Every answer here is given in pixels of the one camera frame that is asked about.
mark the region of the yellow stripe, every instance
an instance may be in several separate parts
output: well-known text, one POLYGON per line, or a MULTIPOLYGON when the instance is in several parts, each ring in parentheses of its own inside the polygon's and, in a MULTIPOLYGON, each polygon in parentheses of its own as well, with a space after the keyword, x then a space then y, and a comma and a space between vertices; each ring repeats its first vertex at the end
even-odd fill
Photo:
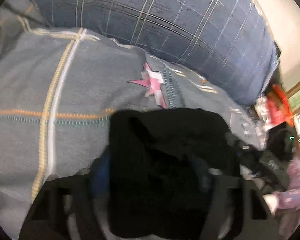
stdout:
MULTIPOLYGON (((80 34, 82 33, 82 28, 80 28, 77 38, 80 37, 80 34)), ((34 179, 34 182, 32 184, 32 194, 31 198, 32 201, 36 198, 41 182, 44 177, 44 173, 46 170, 47 166, 47 156, 46 156, 46 137, 47 137, 47 123, 49 119, 49 113, 50 113, 50 108, 51 108, 51 103, 53 99, 54 92, 56 90, 56 86, 59 82, 59 78, 62 72, 62 69, 66 63, 66 60, 69 56, 69 53, 74 45, 75 40, 71 40, 69 44, 67 45, 65 51, 62 54, 62 57, 59 61, 58 67, 54 73, 54 76, 52 78, 52 81, 50 83, 46 101, 44 103, 42 115, 41 115, 41 121, 40 121, 40 130, 39 130, 39 167, 38 167, 38 173, 37 176, 34 179)))
MULTIPOLYGON (((102 111, 100 114, 70 114, 70 113, 58 113, 56 114, 56 118, 60 119, 98 119, 101 117, 105 117, 109 114, 113 114, 114 110, 111 108, 107 108, 102 111)), ((8 109, 8 110, 0 110, 0 115, 27 115, 27 116, 35 116, 41 117, 42 112, 29 111, 29 110, 21 110, 21 109, 8 109)))

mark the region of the star-shaped paper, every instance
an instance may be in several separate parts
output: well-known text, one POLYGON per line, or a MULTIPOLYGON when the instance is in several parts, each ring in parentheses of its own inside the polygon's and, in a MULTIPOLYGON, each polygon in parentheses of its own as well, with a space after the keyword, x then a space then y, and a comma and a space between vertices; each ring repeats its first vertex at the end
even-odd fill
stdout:
POLYGON ((143 63, 143 67, 145 69, 143 72, 141 72, 143 79, 131 80, 128 81, 128 83, 135 83, 149 88, 145 96, 149 97, 150 95, 154 95, 156 104, 162 108, 166 108, 164 96, 160 88, 161 84, 164 84, 161 74, 159 72, 152 71, 148 63, 143 63))

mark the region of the blue plaid fabric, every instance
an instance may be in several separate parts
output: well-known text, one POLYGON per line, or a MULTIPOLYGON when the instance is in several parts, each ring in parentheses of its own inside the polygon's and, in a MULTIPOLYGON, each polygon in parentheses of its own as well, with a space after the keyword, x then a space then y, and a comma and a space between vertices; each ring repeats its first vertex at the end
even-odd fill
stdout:
POLYGON ((251 105, 277 52, 251 0, 32 0, 56 27, 84 27, 197 71, 251 105))

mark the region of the beige wall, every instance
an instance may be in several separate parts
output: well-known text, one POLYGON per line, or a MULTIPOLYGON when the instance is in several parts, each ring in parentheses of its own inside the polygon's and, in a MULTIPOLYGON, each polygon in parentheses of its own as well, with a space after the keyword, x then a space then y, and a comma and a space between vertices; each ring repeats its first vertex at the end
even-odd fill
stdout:
POLYGON ((294 0, 257 0, 280 50, 283 86, 300 81, 300 8, 294 0))

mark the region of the purple cloth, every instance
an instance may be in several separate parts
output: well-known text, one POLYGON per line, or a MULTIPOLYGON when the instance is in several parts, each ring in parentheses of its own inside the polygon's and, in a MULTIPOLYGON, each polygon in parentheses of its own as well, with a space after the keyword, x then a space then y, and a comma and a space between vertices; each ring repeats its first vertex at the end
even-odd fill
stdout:
POLYGON ((300 209, 300 159, 294 158, 288 167, 290 176, 289 188, 286 192, 274 192, 279 198, 278 209, 297 208, 300 209))

